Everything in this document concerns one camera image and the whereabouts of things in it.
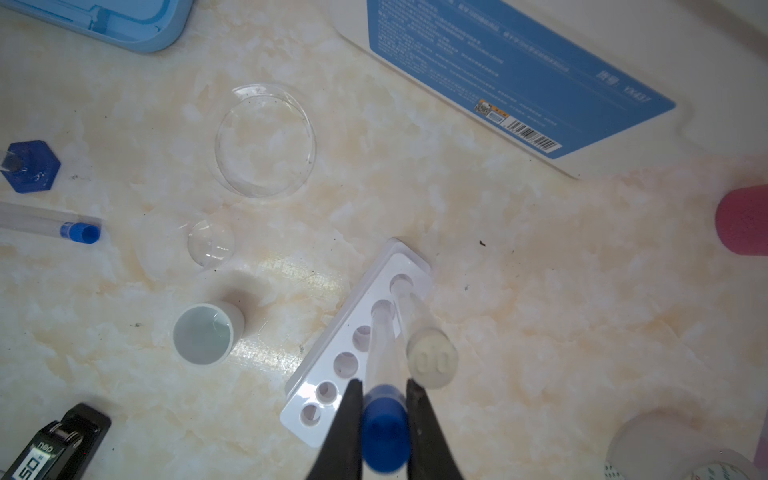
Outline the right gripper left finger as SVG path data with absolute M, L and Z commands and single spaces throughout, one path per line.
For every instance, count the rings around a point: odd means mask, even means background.
M 361 425 L 363 384 L 347 385 L 337 413 L 307 480 L 360 480 L 362 478 Z

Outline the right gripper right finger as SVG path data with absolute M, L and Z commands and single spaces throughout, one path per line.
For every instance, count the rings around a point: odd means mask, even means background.
M 406 384 L 411 454 L 407 464 L 410 480 L 463 480 L 427 391 L 409 379 Z

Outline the blue cap test tube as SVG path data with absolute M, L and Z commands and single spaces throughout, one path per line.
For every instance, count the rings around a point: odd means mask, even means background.
M 411 453 L 406 411 L 406 378 L 395 334 L 396 309 L 380 300 L 371 311 L 371 338 L 364 385 L 362 456 L 368 467 L 393 474 Z
M 75 213 L 2 202 L 1 228 L 91 245 L 101 238 L 102 221 Z

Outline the white cap test tube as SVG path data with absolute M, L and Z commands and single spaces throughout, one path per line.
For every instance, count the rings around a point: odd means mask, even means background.
M 396 276 L 390 286 L 405 341 L 411 378 L 425 389 L 449 385 L 458 370 L 459 353 L 411 279 Z

